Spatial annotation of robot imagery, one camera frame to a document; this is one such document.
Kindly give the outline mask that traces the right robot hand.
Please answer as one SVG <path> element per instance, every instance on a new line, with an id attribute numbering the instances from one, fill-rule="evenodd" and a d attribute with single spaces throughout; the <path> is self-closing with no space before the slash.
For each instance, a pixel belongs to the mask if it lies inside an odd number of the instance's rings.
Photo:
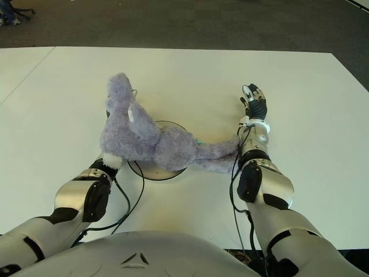
<path id="1" fill-rule="evenodd" d="M 246 116 L 250 119 L 264 120 L 268 108 L 262 90 L 255 84 L 243 85 L 242 93 L 243 96 L 240 98 L 240 101 L 244 104 Z"/>

